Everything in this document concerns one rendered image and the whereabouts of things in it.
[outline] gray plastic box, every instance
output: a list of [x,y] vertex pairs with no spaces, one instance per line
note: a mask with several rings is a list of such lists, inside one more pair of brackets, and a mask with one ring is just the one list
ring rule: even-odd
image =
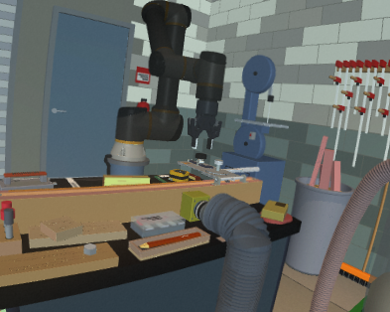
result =
[[131,217],[131,229],[140,237],[184,230],[186,220],[175,212]]

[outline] flexible hose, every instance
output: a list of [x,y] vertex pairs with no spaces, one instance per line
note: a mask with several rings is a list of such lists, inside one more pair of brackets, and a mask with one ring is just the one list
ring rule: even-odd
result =
[[227,241],[215,312],[255,312],[271,253],[261,216],[227,194],[214,196],[196,216]]
[[370,170],[357,186],[329,243],[310,312],[327,311],[335,280],[357,226],[376,193],[389,181],[390,159]]

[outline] vacuum hose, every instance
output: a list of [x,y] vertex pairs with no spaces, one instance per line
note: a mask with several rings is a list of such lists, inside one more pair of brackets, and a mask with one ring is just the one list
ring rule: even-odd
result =
[[351,196],[329,243],[310,312],[326,312],[345,253],[376,193],[390,181],[390,159],[370,170]]
[[227,243],[215,312],[255,312],[271,253],[261,216],[227,194],[199,203],[195,216]]

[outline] fire alarm sign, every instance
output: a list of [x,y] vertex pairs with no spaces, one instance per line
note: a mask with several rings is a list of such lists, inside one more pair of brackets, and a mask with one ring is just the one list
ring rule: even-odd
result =
[[137,67],[137,73],[135,74],[135,82],[150,84],[150,71],[149,69]]

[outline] door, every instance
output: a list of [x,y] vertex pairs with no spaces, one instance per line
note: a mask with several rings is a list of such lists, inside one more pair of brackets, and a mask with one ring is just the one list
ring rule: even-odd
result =
[[58,16],[46,171],[53,178],[102,176],[115,141],[129,29]]

